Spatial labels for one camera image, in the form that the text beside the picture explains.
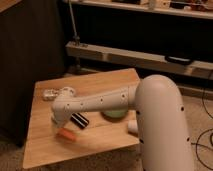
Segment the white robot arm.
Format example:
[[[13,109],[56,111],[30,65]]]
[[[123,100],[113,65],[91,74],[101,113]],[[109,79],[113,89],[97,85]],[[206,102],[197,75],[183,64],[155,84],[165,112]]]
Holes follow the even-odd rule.
[[[130,109],[136,112],[144,171],[194,171],[182,96],[168,77],[150,75],[139,84],[75,97],[65,87],[52,104],[52,119],[64,126],[77,112]]]

